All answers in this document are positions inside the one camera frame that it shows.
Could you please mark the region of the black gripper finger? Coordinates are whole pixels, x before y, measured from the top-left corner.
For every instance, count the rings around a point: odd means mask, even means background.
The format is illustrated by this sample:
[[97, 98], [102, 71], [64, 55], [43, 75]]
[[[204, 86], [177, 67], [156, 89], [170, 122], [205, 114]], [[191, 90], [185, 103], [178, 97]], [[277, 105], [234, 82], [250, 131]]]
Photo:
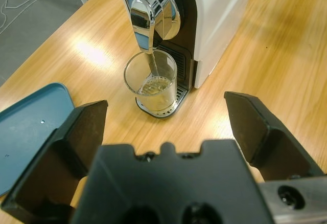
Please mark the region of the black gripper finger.
[[232, 133], [250, 166], [266, 181], [323, 176], [295, 136], [255, 96], [225, 92]]
[[69, 223], [71, 201], [102, 144], [108, 102], [73, 109], [29, 162], [1, 203], [23, 223]]

